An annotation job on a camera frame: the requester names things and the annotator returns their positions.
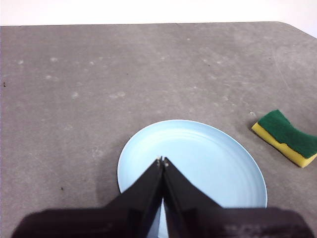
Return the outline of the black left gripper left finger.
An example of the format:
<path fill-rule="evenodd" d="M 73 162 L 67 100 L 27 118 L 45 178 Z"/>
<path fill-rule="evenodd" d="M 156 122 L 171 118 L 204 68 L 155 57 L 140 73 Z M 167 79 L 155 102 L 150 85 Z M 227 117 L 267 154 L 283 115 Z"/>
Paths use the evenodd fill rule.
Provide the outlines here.
<path fill-rule="evenodd" d="M 32 213 L 21 220 L 12 237 L 145 238 L 157 234 L 162 174 L 162 159 L 158 158 L 106 206 Z"/>

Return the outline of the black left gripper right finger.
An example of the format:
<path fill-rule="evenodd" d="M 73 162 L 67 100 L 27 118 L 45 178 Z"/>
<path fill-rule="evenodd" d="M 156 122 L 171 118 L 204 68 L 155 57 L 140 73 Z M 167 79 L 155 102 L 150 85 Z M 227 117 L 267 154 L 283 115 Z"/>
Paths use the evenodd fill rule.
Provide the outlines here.
<path fill-rule="evenodd" d="M 280 208 L 223 208 L 162 159 L 168 232 L 180 238 L 311 238 L 298 213 Z"/>

